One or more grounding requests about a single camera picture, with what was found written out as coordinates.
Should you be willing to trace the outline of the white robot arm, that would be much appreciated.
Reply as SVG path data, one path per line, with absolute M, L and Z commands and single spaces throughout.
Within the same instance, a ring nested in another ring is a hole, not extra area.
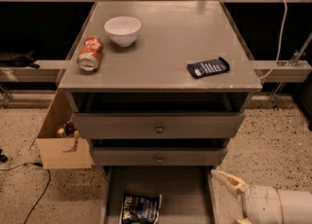
M 234 198 L 241 198 L 244 218 L 237 224 L 312 224 L 312 194 L 250 185 L 218 169 L 211 174 Z

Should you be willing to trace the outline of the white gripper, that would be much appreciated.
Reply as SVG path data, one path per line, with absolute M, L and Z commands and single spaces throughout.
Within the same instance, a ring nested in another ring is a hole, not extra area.
M 237 224 L 283 224 L 280 198 L 270 186 L 249 185 L 241 178 L 218 169 L 211 175 L 237 198 L 242 195 L 242 211 L 245 219 Z

